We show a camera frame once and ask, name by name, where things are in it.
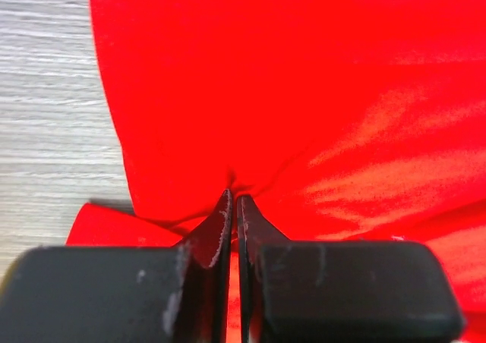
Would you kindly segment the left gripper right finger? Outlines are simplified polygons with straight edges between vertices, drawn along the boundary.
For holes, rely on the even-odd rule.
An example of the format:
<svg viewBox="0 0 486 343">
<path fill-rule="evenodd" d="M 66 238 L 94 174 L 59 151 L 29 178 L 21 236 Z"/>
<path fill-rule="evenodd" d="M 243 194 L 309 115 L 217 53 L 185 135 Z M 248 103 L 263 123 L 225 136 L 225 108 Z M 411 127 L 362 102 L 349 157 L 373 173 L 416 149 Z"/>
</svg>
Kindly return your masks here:
<svg viewBox="0 0 486 343">
<path fill-rule="evenodd" d="M 465 317 L 423 244 L 293 241 L 236 202 L 244 342 L 451 342 Z"/>
</svg>

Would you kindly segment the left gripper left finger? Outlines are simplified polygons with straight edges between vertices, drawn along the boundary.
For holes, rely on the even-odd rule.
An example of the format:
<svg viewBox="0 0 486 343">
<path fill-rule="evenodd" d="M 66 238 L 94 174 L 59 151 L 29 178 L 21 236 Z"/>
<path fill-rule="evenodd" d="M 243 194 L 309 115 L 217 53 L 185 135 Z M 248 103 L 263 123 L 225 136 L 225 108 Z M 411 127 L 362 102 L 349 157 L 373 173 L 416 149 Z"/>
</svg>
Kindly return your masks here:
<svg viewBox="0 0 486 343">
<path fill-rule="evenodd" d="M 3 342 L 221 342 L 232 195 L 171 247 L 38 247 L 1 285 Z"/>
</svg>

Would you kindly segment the red t shirt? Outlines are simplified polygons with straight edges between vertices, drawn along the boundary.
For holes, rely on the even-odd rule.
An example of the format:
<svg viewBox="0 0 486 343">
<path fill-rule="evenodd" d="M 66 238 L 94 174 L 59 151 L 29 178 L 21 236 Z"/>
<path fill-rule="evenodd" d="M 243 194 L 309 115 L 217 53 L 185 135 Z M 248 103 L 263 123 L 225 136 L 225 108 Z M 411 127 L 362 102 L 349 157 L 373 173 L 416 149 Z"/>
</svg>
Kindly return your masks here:
<svg viewBox="0 0 486 343">
<path fill-rule="evenodd" d="M 485 0 L 90 0 L 134 214 L 70 245 L 168 246 L 224 190 L 294 239 L 420 241 L 485 340 Z"/>
</svg>

